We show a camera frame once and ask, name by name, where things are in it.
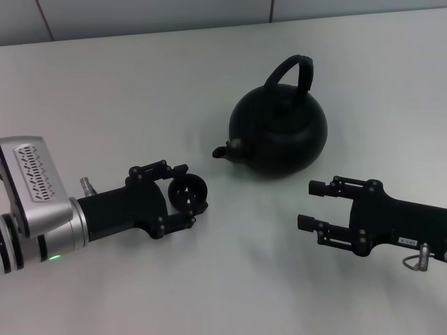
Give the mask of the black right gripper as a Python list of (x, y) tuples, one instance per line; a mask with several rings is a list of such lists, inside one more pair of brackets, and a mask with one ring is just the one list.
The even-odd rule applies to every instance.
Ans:
[(349, 228), (298, 216), (298, 229), (317, 233), (317, 243), (368, 256), (381, 244), (416, 250), (427, 244), (436, 260), (446, 261), (446, 209), (390, 197), (377, 180), (334, 176), (309, 182), (309, 194), (352, 199)]

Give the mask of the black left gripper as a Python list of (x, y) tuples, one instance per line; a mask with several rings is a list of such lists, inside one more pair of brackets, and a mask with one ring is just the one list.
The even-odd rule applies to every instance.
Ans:
[(165, 160), (129, 169), (125, 185), (78, 200), (87, 222), (89, 241), (138, 228), (152, 239), (188, 230), (208, 208), (207, 201), (186, 202), (168, 215), (157, 180), (175, 179), (189, 170), (187, 164), (170, 167)]

